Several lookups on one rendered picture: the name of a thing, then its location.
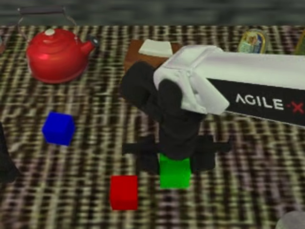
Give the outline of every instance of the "blue cube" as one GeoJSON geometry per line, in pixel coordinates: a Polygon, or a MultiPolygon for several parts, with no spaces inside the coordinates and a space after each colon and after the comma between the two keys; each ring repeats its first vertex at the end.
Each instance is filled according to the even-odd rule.
{"type": "Polygon", "coordinates": [[[72,115],[50,112],[42,128],[48,143],[68,146],[73,138],[75,125],[72,115]]]}

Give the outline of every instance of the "kettle spout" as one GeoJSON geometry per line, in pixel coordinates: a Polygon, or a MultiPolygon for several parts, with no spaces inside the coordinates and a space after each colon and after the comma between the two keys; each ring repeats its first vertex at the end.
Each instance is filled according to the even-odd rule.
{"type": "Polygon", "coordinates": [[[81,45],[81,51],[89,55],[98,45],[99,41],[95,37],[88,36],[87,41],[81,45]]]}

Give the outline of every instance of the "green cube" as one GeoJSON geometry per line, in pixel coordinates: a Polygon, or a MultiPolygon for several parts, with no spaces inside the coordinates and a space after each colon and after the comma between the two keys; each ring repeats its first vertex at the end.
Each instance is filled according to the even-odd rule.
{"type": "Polygon", "coordinates": [[[176,161],[160,154],[160,188],[188,188],[191,173],[189,158],[176,161]]]}

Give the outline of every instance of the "black label panel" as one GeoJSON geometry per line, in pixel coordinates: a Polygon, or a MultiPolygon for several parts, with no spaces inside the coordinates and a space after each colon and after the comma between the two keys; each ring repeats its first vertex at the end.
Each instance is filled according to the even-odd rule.
{"type": "Polygon", "coordinates": [[[305,90],[209,79],[227,111],[305,127],[305,90]]]}

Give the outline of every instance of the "kettle lid knob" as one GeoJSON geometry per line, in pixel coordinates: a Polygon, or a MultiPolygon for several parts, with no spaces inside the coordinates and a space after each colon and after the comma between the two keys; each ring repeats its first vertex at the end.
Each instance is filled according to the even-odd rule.
{"type": "Polygon", "coordinates": [[[54,35],[55,33],[55,30],[54,29],[47,29],[44,34],[47,35],[47,36],[52,36],[54,35]]]}

